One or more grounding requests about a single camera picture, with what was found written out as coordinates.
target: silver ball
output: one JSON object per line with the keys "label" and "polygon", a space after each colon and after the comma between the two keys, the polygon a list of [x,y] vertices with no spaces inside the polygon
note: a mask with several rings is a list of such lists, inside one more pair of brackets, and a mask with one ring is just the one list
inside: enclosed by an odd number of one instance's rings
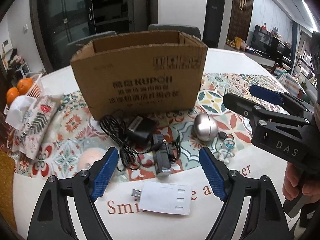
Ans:
{"label": "silver ball", "polygon": [[193,131],[200,141],[212,141],[219,132],[216,120],[208,114],[198,114],[195,118]]}

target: power adapter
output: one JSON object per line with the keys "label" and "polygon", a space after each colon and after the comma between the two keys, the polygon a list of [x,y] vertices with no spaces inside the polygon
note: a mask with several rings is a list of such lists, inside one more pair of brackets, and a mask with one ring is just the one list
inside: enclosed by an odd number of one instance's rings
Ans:
{"label": "power adapter", "polygon": [[137,115],[125,131],[129,141],[145,146],[156,129],[156,121]]}

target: usb connector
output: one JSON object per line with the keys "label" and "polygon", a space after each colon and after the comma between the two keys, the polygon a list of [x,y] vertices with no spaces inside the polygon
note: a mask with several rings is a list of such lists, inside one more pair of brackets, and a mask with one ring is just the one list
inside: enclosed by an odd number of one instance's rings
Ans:
{"label": "usb connector", "polygon": [[132,195],[133,197],[140,198],[141,192],[142,192],[141,190],[133,189],[131,195]]}

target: human hand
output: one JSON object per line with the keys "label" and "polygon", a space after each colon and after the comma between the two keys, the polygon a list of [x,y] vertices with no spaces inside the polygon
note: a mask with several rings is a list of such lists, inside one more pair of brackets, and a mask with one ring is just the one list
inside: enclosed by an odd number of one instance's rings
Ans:
{"label": "human hand", "polygon": [[[299,195],[298,182],[299,176],[295,166],[292,163],[288,163],[282,187],[282,193],[286,199],[293,200]],[[309,203],[317,202],[320,200],[320,181],[307,181],[302,187],[302,193],[306,196],[312,196]]]}

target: black door frame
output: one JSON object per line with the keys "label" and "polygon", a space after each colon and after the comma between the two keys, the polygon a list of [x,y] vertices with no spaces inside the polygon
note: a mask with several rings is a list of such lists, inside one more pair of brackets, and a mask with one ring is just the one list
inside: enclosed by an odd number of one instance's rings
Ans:
{"label": "black door frame", "polygon": [[49,60],[49,56],[47,54],[47,50],[44,46],[44,41],[42,38],[41,28],[39,24],[38,17],[38,3],[37,0],[30,0],[30,18],[31,18],[31,26],[33,31],[33,36],[35,38],[36,46],[42,60],[42,64],[47,73],[51,73],[54,71],[51,62]]}

